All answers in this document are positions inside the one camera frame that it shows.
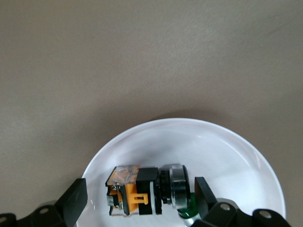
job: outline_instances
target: black plastic part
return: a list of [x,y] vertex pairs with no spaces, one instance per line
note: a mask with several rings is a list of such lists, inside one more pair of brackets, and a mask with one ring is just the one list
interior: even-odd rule
[[169,170],[160,171],[160,193],[164,204],[171,202],[170,177]]
[[185,167],[185,165],[183,165],[183,171],[184,171],[184,177],[186,180],[186,184],[185,184],[185,190],[186,190],[186,197],[187,197],[187,207],[189,207],[190,205],[190,188],[189,188],[189,179],[188,179],[188,173],[187,173],[187,169]]
[[0,219],[1,218],[6,218],[6,220],[3,222],[0,222],[0,227],[16,227],[17,226],[16,215],[11,214],[11,213],[0,214]]
[[117,168],[117,166],[115,166],[115,168],[113,169],[113,171],[110,173],[108,179],[106,180],[106,182],[105,182],[105,186],[106,186],[106,187],[108,187],[108,184],[107,184],[107,183],[108,183],[110,177],[112,176],[112,174],[113,174],[113,172],[115,171],[116,168]]
[[112,195],[114,200],[114,206],[119,206],[119,197],[118,195]]
[[152,214],[152,204],[151,201],[151,189],[150,182],[156,182],[158,178],[158,168],[140,168],[137,179],[136,187],[137,193],[147,193],[149,203],[145,205],[144,203],[139,203],[139,214]]
[[[261,211],[270,213],[271,218],[266,218],[260,214]],[[257,209],[252,213],[253,226],[258,227],[290,227],[288,222],[277,212],[267,209]]]
[[[232,205],[227,204],[230,210],[224,210],[216,203],[209,213],[201,220],[197,220],[192,227],[290,227],[287,221],[277,212],[267,209],[258,209],[253,215],[247,215]],[[266,218],[260,211],[267,211],[271,217]]]
[[[223,210],[220,205],[226,204],[229,206],[229,210]],[[235,222],[237,210],[226,202],[216,203],[209,213],[204,217],[204,221],[213,224],[217,227],[229,227]]]
[[109,215],[112,215],[113,210],[114,210],[114,208],[112,206],[110,206],[110,208],[109,208]]
[[18,221],[14,214],[0,214],[6,218],[0,227],[73,227],[86,204],[86,181],[77,179],[55,205],[42,206]]
[[201,218],[204,218],[217,203],[217,199],[204,177],[195,177],[195,198]]
[[[287,221],[273,210],[258,209],[250,216],[227,202],[217,202],[203,177],[195,178],[195,198],[201,220],[197,220],[192,227],[290,227]],[[261,211],[270,215],[264,217]]]
[[160,192],[160,179],[157,178],[157,181],[154,182],[154,193],[155,193],[155,206],[156,214],[162,214],[162,201],[161,201],[161,192]]
[[129,208],[128,208],[125,185],[120,186],[120,192],[121,192],[121,195],[122,195],[123,212],[124,212],[124,214],[129,215],[130,212],[129,212]]
[[73,227],[86,206],[86,203],[86,180],[81,178],[75,180],[69,189],[55,203],[55,207],[65,221],[67,227]]
[[[56,226],[58,224],[64,224],[59,212],[57,211],[54,205],[47,205],[36,209],[32,214],[33,226],[35,227],[44,227],[47,223],[47,226]],[[76,224],[76,221],[72,225],[71,223],[65,224],[67,227],[73,227]]]

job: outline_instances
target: electrical component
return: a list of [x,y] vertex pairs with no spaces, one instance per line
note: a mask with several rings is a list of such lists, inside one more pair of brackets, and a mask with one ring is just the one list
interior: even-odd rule
[[162,214],[162,202],[175,209],[190,204],[190,189],[185,166],[168,169],[116,166],[105,183],[107,204],[112,216]]

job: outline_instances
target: white bowl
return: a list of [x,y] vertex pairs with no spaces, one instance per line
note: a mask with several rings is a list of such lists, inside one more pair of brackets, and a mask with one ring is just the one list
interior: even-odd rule
[[112,217],[107,206],[105,182],[115,166],[187,167],[191,191],[194,177],[204,176],[217,198],[237,203],[251,215],[258,208],[271,209],[285,218],[279,181],[265,158],[244,138],[219,125],[194,119],[171,118],[147,122],[113,138],[92,159],[86,178],[88,204],[78,227],[184,226],[171,205],[162,215]]

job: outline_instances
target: gray table surface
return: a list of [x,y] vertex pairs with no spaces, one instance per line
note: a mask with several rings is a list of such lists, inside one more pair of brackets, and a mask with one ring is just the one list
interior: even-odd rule
[[266,157],[302,226],[303,4],[0,1],[0,213],[57,199],[98,150],[166,117]]

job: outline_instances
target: screw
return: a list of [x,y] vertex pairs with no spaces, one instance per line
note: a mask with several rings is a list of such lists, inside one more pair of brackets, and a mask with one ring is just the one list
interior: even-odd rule
[[45,214],[46,212],[48,212],[48,208],[44,208],[39,211],[40,214]]
[[230,207],[228,204],[226,204],[226,203],[222,203],[222,204],[220,205],[220,207],[221,207],[223,210],[226,210],[226,211],[231,210],[231,207]]
[[271,218],[271,214],[268,211],[266,211],[266,210],[261,210],[259,212],[259,214],[262,215],[265,218],[268,218],[268,219]]
[[1,218],[0,218],[0,223],[5,222],[6,220],[7,220],[6,217],[1,217]]

